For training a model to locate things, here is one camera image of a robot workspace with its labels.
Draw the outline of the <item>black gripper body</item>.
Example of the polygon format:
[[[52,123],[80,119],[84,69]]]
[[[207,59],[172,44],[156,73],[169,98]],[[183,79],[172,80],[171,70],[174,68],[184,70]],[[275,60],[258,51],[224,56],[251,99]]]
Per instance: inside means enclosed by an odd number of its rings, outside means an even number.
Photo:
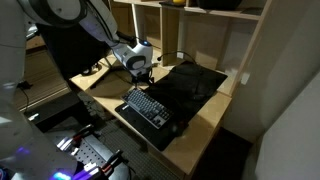
[[[152,73],[152,68],[147,68],[144,73],[142,73],[141,71],[133,70],[131,71],[131,82],[134,86],[137,86],[139,83],[152,85],[154,83],[154,77],[152,76]]]

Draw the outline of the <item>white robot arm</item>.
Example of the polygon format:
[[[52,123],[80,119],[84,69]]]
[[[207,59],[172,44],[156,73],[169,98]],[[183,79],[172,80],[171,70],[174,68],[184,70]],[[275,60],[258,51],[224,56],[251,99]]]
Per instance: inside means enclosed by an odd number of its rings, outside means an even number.
[[[24,73],[27,32],[35,25],[54,58],[109,48],[134,77],[151,71],[152,48],[120,41],[117,22],[102,0],[0,0],[1,165],[21,180],[74,175],[79,162],[61,151],[13,105]]]

